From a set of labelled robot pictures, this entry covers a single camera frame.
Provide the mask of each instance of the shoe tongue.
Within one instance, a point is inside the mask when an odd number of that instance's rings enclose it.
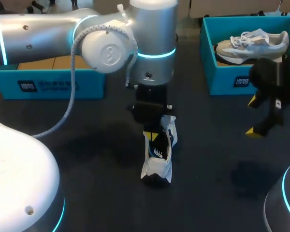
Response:
[[[252,32],[247,33],[245,36],[256,37],[256,36],[260,36],[264,34],[266,33],[262,29],[258,29],[258,30],[254,30]]]
[[[252,42],[258,41],[258,40],[265,40],[267,43],[269,43],[269,36],[267,34],[263,34],[263,35],[258,35],[258,36],[250,38],[250,41]]]

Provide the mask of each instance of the shoelace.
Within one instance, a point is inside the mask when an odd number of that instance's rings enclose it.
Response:
[[[246,36],[248,33],[250,33],[249,31],[245,31],[241,34],[241,36],[237,36],[237,37],[233,37],[231,36],[230,37],[230,41],[231,41],[231,44],[234,46],[234,47],[239,47],[241,46],[242,44],[254,44],[253,42],[251,42],[250,38],[251,35],[248,35]]]

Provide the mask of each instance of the screw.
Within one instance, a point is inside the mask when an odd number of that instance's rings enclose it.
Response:
[[[146,76],[147,79],[150,79],[150,78],[152,78],[153,74],[151,74],[150,72],[147,72],[145,74],[145,76]]]

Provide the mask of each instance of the blue shoe box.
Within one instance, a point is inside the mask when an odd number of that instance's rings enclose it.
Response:
[[[262,29],[279,34],[286,31],[290,41],[290,16],[239,16],[204,18],[201,32],[201,59],[210,95],[250,95],[256,89],[249,83],[252,65],[218,65],[213,46],[244,31]]]
[[[6,100],[64,100],[71,94],[70,70],[17,70],[0,66],[0,92]],[[75,70],[75,99],[102,99],[105,74]]]

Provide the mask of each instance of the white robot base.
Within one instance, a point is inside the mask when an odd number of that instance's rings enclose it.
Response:
[[[0,232],[59,232],[64,209],[52,153],[0,123]]]

